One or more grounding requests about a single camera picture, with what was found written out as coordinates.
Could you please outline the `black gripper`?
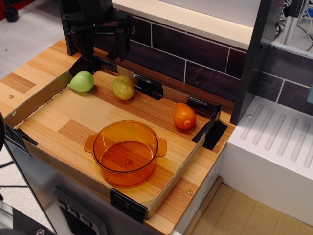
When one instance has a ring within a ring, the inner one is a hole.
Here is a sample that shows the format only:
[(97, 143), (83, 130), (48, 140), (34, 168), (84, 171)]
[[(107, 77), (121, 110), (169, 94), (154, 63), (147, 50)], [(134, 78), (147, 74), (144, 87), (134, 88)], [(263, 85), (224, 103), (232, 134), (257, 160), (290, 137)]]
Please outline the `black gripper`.
[(133, 16), (113, 7), (111, 0), (63, 0), (61, 19), (81, 57), (75, 63), (77, 71), (95, 73), (92, 41), (85, 35), (115, 35), (115, 47), (120, 61), (130, 50), (130, 35), (134, 35)]

